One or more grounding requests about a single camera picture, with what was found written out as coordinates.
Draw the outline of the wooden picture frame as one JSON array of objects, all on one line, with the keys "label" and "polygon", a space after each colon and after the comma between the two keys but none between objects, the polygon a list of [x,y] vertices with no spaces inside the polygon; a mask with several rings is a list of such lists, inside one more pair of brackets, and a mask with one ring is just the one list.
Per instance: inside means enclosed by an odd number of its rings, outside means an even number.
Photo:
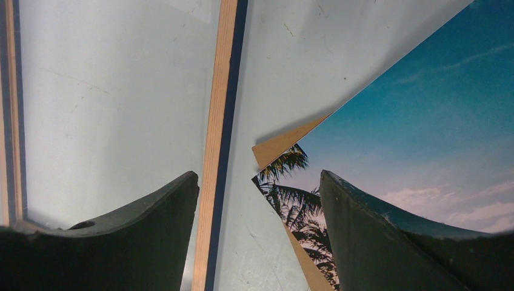
[{"label": "wooden picture frame", "polygon": [[193,171],[179,290],[206,290],[246,11],[246,1],[2,1],[1,228],[67,230]]}]

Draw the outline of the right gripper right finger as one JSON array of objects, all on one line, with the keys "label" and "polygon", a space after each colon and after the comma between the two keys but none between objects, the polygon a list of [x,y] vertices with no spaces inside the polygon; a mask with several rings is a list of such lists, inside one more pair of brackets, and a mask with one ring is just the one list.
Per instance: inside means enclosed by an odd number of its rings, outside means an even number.
[{"label": "right gripper right finger", "polygon": [[341,290],[512,290],[513,232],[435,222],[328,170],[320,195]]}]

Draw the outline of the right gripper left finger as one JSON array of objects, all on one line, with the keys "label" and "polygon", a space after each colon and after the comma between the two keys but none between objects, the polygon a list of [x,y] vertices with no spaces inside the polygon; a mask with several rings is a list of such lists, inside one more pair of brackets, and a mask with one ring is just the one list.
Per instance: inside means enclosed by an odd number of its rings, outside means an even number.
[{"label": "right gripper left finger", "polygon": [[185,172],[67,230],[1,228],[2,290],[179,290],[199,195]]}]

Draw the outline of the beach photo print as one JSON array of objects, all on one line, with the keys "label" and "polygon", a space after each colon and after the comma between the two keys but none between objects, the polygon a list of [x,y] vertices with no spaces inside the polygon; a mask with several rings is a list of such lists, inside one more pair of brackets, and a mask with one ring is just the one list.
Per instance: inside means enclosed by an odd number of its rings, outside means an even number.
[{"label": "beach photo print", "polygon": [[513,2],[472,1],[253,177],[341,290],[323,170],[435,222],[513,232]]}]

